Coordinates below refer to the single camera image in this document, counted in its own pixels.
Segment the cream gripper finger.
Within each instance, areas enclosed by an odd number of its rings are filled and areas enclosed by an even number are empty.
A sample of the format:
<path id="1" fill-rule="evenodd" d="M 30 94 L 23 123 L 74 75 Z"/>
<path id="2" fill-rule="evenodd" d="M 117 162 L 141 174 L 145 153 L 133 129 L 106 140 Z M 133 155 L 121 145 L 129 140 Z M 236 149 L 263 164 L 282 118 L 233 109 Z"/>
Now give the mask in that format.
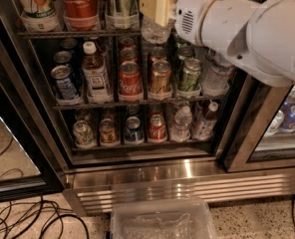
<path id="1" fill-rule="evenodd" d="M 139 6 L 144 16 L 165 27 L 173 18 L 175 0 L 140 0 Z"/>

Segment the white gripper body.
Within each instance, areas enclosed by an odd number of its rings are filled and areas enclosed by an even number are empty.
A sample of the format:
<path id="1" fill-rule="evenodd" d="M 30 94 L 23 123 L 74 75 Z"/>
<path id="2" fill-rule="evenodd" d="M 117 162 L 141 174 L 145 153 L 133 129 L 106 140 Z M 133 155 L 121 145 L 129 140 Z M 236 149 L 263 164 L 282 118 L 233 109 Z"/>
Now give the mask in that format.
<path id="1" fill-rule="evenodd" d="M 175 30 L 180 38 L 195 46 L 228 48 L 227 8 L 233 0 L 177 0 Z"/>

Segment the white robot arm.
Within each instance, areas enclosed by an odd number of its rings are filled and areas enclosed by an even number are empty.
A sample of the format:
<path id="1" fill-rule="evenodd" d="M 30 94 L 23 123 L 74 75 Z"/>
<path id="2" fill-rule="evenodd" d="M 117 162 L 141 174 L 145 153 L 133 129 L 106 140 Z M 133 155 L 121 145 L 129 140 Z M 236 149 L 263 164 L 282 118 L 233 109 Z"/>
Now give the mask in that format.
<path id="1" fill-rule="evenodd" d="M 140 0 L 140 11 L 266 85 L 295 84 L 295 0 Z"/>

